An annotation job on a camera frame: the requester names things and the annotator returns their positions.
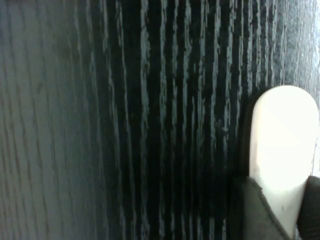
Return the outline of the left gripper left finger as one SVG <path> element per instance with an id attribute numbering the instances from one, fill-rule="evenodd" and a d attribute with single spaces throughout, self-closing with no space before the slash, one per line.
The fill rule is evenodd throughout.
<path id="1" fill-rule="evenodd" d="M 231 240 L 291 240 L 272 212 L 262 188 L 249 177 L 230 184 L 228 234 Z"/>

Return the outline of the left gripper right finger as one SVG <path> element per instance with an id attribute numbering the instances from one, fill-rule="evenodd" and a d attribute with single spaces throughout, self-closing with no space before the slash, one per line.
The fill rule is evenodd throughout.
<path id="1" fill-rule="evenodd" d="M 309 176 L 297 220 L 303 240 L 320 240 L 320 178 Z"/>

